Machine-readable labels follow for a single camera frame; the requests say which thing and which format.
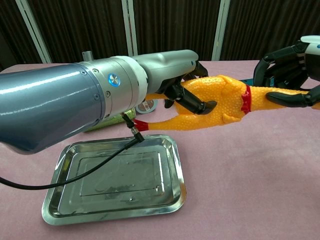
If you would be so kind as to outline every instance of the yellow rubber chicken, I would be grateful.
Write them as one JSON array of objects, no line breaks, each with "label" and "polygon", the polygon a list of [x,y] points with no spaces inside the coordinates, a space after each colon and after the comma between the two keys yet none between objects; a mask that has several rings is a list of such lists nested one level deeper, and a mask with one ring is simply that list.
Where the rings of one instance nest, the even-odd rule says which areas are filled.
[{"label": "yellow rubber chicken", "polygon": [[[307,94],[306,91],[248,86],[242,81],[224,75],[196,78],[181,84],[201,101],[216,101],[216,107],[206,115],[197,115],[174,103],[177,116],[161,122],[144,122],[135,119],[135,126],[139,131],[187,131],[226,125],[239,122],[249,112],[285,108],[267,100],[267,93]],[[166,99],[166,96],[163,94],[147,95],[146,100],[152,99]],[[315,104],[312,108],[320,109],[320,103]]]}]

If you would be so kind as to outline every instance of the black cable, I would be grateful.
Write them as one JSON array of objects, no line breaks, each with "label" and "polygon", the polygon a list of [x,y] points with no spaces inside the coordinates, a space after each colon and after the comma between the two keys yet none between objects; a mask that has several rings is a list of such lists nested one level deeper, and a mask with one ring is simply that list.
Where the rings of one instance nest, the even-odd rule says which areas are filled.
[{"label": "black cable", "polygon": [[59,186],[63,186],[66,184],[70,184],[72,182],[75,182],[79,179],[82,179],[86,176],[88,176],[89,174],[93,173],[94,171],[98,170],[99,168],[101,168],[103,165],[105,165],[107,162],[109,162],[111,159],[113,159],[115,156],[117,156],[118,154],[120,154],[121,152],[123,152],[124,150],[127,150],[128,148],[131,148],[132,146],[140,143],[141,141],[137,138],[133,139],[131,142],[127,143],[126,145],[124,145],[122,148],[120,148],[119,150],[117,150],[115,153],[113,153],[111,156],[109,156],[106,160],[104,160],[103,162],[101,162],[100,164],[98,164],[97,166],[93,167],[92,169],[86,171],[85,173],[76,176],[74,178],[71,178],[69,180],[63,181],[63,182],[57,182],[57,183],[53,183],[53,184],[48,184],[48,185],[39,185],[39,186],[30,186],[30,185],[23,185],[23,184],[19,184],[19,183],[15,183],[9,180],[6,180],[2,177],[0,177],[0,183],[7,185],[9,187],[13,187],[16,189],[23,189],[23,190],[43,190],[43,189],[51,189],[51,188],[55,188],[55,187],[59,187]]}]

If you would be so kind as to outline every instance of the green object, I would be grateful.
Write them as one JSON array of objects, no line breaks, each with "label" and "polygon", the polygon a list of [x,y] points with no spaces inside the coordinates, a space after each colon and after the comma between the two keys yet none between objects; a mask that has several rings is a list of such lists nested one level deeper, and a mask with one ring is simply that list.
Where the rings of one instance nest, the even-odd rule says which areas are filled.
[{"label": "green object", "polygon": [[[134,108],[125,111],[125,114],[127,114],[127,116],[132,120],[136,117],[136,110]],[[122,116],[120,114],[113,116],[111,118],[107,118],[106,120],[103,120],[102,122],[98,123],[97,125],[89,128],[87,131],[85,132],[90,132],[92,130],[97,130],[100,128],[104,128],[104,127],[108,127],[110,125],[115,125],[115,124],[119,124],[119,123],[123,123],[125,120],[122,118]]]}]

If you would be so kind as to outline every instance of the robotic hand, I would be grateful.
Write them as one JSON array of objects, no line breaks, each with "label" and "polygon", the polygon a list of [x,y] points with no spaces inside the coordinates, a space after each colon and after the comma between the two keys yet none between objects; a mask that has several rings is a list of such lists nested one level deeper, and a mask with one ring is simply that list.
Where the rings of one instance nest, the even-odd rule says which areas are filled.
[{"label": "robotic hand", "polygon": [[320,102],[320,85],[302,89],[308,77],[320,81],[319,35],[303,36],[293,46],[266,54],[254,70],[253,85],[308,91],[295,95],[269,92],[266,98],[285,107],[311,107]]},{"label": "robotic hand", "polygon": [[164,94],[194,114],[208,114],[203,102],[181,85],[207,77],[191,50],[134,57],[114,56],[30,71],[0,74],[0,142],[34,154]]}]

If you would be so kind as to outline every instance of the cable connector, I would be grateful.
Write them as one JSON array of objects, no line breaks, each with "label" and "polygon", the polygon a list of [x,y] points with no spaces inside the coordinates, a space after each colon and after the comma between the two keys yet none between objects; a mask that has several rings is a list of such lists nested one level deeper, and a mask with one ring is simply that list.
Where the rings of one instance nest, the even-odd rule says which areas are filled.
[{"label": "cable connector", "polygon": [[134,138],[139,143],[143,142],[145,139],[142,136],[142,134],[139,132],[139,130],[135,127],[135,123],[133,121],[131,121],[131,119],[128,117],[128,115],[125,114],[124,112],[121,113],[121,116],[125,120],[126,126],[131,130],[131,133],[133,134]]}]

